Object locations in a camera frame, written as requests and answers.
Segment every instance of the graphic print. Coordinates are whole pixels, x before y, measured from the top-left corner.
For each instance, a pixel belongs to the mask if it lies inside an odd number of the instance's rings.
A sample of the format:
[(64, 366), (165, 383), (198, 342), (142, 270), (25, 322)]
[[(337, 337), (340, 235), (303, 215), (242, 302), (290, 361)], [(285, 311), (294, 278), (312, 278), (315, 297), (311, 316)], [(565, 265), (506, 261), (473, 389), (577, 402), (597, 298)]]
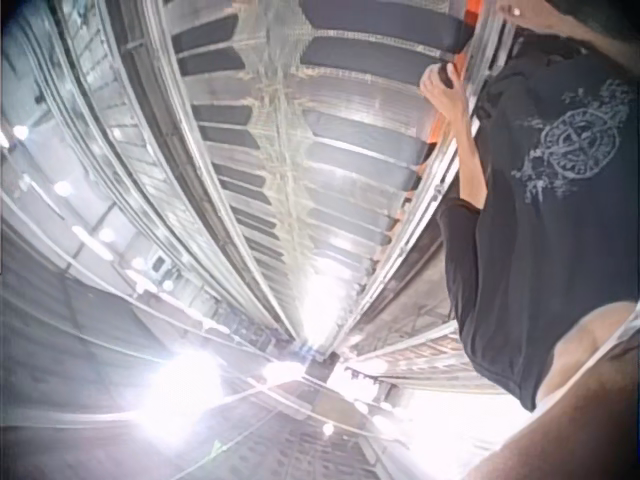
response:
[(565, 94), (564, 103), (579, 108), (551, 124), (540, 119), (523, 122), (542, 130), (539, 144), (529, 152), (522, 169), (512, 172), (526, 186), (525, 200), (542, 201), (546, 189), (562, 198), (575, 189), (572, 181), (591, 178), (602, 170), (620, 146), (619, 129), (634, 96), (622, 81), (609, 80), (596, 98), (585, 95), (583, 89)]

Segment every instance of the person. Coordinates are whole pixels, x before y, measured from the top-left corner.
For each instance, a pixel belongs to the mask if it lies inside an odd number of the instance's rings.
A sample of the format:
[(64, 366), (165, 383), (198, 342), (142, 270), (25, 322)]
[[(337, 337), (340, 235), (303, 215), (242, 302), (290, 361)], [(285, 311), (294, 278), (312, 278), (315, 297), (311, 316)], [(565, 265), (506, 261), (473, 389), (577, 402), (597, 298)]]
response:
[[(534, 411), (640, 298), (638, 65), (617, 40), (544, 0), (498, 8), (518, 25), (593, 47), (511, 75), (480, 127), (482, 149), (455, 67), (447, 65), (452, 88), (439, 66), (420, 82), (458, 147), (459, 198), (445, 201), (438, 220), (461, 342), (476, 371)], [(637, 359), (636, 345), (591, 368), (470, 478), (627, 474), (637, 461)]]

